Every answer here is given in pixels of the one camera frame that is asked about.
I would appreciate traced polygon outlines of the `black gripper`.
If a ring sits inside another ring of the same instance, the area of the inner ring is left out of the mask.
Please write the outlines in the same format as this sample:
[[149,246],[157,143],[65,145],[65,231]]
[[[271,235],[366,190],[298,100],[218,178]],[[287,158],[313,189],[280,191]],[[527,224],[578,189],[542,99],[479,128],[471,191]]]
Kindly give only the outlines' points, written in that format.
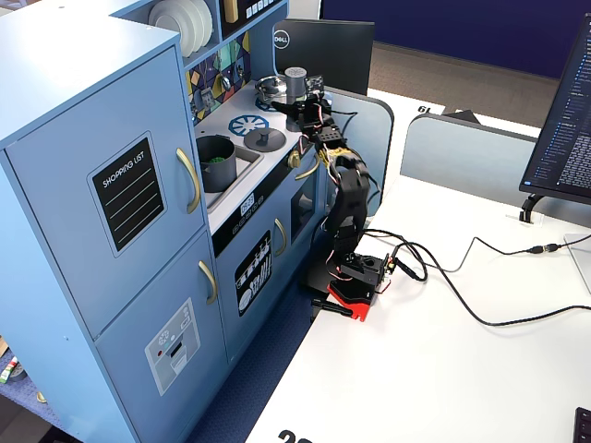
[[304,102],[271,102],[271,107],[285,115],[299,115],[298,124],[304,135],[313,135],[333,123],[332,105],[324,98],[324,92],[314,90]]

